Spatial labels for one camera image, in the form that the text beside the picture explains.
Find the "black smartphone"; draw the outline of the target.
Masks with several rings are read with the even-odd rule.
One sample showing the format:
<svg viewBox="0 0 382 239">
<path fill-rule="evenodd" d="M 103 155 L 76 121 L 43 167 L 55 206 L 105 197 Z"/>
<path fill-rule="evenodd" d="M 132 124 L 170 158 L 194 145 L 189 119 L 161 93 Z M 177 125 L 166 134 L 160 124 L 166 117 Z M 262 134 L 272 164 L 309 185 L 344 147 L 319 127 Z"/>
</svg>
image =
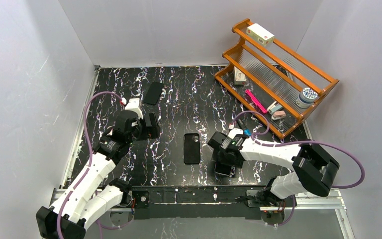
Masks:
<svg viewBox="0 0 382 239">
<path fill-rule="evenodd" d="M 217 162 L 214 167 L 215 174 L 232 177 L 235 174 L 235 166 L 228 166 Z"/>
</svg>

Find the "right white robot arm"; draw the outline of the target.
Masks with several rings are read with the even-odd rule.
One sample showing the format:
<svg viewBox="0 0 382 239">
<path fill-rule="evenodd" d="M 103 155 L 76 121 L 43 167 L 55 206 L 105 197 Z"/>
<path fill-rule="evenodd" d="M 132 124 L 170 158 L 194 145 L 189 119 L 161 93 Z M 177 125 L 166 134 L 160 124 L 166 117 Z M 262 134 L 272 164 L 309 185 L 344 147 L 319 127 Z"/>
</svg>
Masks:
<svg viewBox="0 0 382 239">
<path fill-rule="evenodd" d="M 228 135 L 216 132 L 207 143 L 224 166 L 242 168 L 244 161 L 262 161 L 290 170 L 272 178 L 260 196 L 265 201 L 279 201 L 291 195 L 309 192 L 329 195 L 339 170 L 339 163 L 313 141 L 280 144 L 252 139 L 240 129 Z"/>
</svg>

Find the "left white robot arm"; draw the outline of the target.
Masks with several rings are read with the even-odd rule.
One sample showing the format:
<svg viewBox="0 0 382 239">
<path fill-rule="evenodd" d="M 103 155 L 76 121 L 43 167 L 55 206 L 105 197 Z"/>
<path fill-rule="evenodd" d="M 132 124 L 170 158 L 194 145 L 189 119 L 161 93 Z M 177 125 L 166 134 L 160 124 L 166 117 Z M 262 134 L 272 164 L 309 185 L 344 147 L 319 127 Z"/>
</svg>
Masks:
<svg viewBox="0 0 382 239">
<path fill-rule="evenodd" d="M 69 188 L 50 207 L 41 207 L 36 213 L 40 235 L 44 239 L 83 239 L 91 224 L 112 207 L 126 203 L 132 190 L 128 182 L 113 179 L 97 193 L 104 178 L 129 152 L 133 142 L 159 136 L 160 126 L 154 113 L 141 117 L 132 110 L 121 111 Z"/>
</svg>

